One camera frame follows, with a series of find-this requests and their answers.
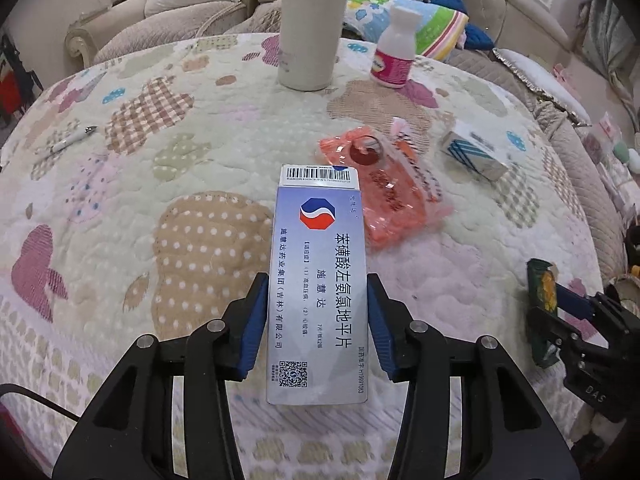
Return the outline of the green snack packet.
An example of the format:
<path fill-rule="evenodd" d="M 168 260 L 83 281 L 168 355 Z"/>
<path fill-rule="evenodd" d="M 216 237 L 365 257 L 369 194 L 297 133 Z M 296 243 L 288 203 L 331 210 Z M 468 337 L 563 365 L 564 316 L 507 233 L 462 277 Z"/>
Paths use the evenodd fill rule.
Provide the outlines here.
<path fill-rule="evenodd" d="M 538 258 L 526 266 L 529 308 L 526 314 L 526 335 L 532 349 L 532 359 L 541 368 L 559 361 L 558 347 L 549 332 L 550 318 L 558 316 L 556 283 L 552 264 Z"/>

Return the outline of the large white blue medicine box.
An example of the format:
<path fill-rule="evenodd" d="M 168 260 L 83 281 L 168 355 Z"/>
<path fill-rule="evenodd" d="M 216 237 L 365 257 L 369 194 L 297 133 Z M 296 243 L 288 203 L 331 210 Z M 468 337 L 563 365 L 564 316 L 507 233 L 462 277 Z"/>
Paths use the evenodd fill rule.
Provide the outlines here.
<path fill-rule="evenodd" d="M 269 269 L 269 403 L 345 405 L 367 399 L 366 271 L 356 169 L 283 166 Z"/>

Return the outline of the orange transparent snack wrapper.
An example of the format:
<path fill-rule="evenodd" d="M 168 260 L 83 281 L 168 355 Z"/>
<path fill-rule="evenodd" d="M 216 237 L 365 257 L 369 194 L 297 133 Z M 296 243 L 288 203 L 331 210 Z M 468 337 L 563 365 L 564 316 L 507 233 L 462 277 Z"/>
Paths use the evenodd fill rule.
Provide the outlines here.
<path fill-rule="evenodd" d="M 329 164 L 357 170 L 366 237 L 373 249 L 438 228 L 454 212 L 404 118 L 394 117 L 385 132 L 361 126 L 325 138 L 319 146 Z"/>

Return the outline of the white blue striped medicine box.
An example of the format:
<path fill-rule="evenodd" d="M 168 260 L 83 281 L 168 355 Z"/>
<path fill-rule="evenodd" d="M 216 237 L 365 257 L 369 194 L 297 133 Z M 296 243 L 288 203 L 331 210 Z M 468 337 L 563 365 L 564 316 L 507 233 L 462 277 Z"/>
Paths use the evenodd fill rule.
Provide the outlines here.
<path fill-rule="evenodd" d="M 442 151 L 491 182 L 500 180 L 510 169 L 506 154 L 474 131 L 449 131 L 442 139 Z"/>

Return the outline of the green plush toy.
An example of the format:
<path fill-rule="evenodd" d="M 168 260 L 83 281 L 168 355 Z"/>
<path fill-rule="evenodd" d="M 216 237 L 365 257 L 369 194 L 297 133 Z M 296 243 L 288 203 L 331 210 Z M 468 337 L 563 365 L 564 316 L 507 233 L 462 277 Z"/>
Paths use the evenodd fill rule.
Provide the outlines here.
<path fill-rule="evenodd" d="M 613 155 L 623 165 L 627 165 L 630 159 L 630 151 L 625 142 L 617 142 L 612 149 Z"/>

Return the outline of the patchwork quilted table cover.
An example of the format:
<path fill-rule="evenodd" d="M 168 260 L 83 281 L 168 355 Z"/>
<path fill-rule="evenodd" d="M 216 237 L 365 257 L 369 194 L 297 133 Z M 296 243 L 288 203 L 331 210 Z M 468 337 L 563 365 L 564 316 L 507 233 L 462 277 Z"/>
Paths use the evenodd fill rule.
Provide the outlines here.
<path fill-rule="evenodd" d="M 582 205 L 533 107 L 418 58 L 400 89 L 345 40 L 331 83 L 278 79 L 279 39 L 227 35 L 128 54 L 60 81 L 1 166 L 1 405 L 55 479 L 576 479 L 582 401 L 526 335 L 526 266 L 602 286 Z M 454 212 L 373 249 L 366 277 L 413 321 L 409 380 L 368 323 L 368 396 L 273 405 L 267 319 L 254 368 L 224 380 L 222 320 L 269 276 L 285 165 L 334 166 L 319 142 L 404 118 Z M 97 126 L 50 158 L 35 152 Z M 442 151 L 474 131 L 506 154 L 491 182 Z"/>

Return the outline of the white frilled cushion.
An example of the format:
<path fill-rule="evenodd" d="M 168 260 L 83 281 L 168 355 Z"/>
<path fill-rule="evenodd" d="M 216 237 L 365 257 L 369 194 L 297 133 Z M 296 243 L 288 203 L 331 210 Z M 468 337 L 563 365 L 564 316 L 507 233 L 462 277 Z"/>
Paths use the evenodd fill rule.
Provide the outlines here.
<path fill-rule="evenodd" d="M 562 84 L 537 62 L 524 54 L 501 48 L 493 48 L 492 54 L 525 87 L 541 99 L 552 102 L 559 110 L 567 112 L 574 124 L 590 126 L 591 118 L 582 106 Z"/>

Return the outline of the silver pen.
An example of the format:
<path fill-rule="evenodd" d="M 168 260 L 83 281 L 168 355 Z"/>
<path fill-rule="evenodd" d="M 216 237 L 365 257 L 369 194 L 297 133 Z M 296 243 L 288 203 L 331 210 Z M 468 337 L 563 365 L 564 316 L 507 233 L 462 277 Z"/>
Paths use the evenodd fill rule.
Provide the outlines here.
<path fill-rule="evenodd" d="M 48 148 L 40 148 L 40 150 L 35 152 L 38 160 L 43 160 L 50 158 L 51 156 L 61 153 L 65 151 L 66 148 L 69 148 L 71 145 L 85 140 L 89 136 L 92 136 L 93 133 L 98 131 L 97 126 L 88 126 L 82 129 L 74 130 L 69 136 L 66 136 L 64 139 L 54 142 Z"/>

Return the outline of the white pill bottle pink label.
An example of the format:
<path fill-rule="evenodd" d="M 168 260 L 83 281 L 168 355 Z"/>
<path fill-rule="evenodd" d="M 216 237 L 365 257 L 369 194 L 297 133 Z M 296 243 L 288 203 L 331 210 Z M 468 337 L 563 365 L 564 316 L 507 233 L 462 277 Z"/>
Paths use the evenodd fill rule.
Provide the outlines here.
<path fill-rule="evenodd" d="M 388 88 L 402 88 L 409 79 L 416 56 L 416 31 L 421 15 L 403 6 L 390 8 L 390 24 L 376 45 L 371 77 Z"/>

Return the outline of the colourful cartoon pillow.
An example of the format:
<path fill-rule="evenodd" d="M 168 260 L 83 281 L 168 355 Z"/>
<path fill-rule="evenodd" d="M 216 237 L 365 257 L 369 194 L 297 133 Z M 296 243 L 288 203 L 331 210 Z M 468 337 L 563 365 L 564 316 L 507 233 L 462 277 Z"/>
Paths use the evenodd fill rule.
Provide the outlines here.
<path fill-rule="evenodd" d="M 393 22 L 414 32 L 416 54 L 443 61 L 465 34 L 461 11 L 418 0 L 347 0 L 344 29 L 376 44 Z"/>

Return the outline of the beige tufted sofa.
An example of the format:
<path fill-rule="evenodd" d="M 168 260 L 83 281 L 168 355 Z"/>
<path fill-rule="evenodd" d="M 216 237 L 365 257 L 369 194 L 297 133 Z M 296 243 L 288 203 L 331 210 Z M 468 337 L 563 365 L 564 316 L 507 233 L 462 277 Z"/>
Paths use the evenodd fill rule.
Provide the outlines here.
<path fill-rule="evenodd" d="M 247 0 L 247 18 L 234 22 L 218 13 L 205 20 L 171 12 L 166 18 L 145 18 L 142 0 L 117 0 L 70 26 L 66 48 L 74 58 L 93 66 L 127 53 L 173 41 L 236 32 L 275 32 L 280 27 L 279 0 Z M 608 187 L 589 158 L 591 116 L 548 70 L 532 58 L 513 51 L 522 44 L 535 53 L 567 58 L 555 22 L 525 0 L 462 0 L 473 23 L 496 40 L 493 48 L 475 47 L 453 53 L 448 64 L 498 84 L 533 107 L 536 121 L 560 156 L 594 241 L 605 281 L 627 270 L 626 229 Z"/>

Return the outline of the white thermos bottle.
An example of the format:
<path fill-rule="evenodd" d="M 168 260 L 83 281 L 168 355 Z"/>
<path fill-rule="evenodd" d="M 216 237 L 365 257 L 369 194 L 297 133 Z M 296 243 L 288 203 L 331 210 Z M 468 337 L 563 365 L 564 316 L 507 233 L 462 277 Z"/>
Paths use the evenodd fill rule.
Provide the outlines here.
<path fill-rule="evenodd" d="M 282 0 L 279 82 L 311 92 L 332 80 L 346 0 Z"/>

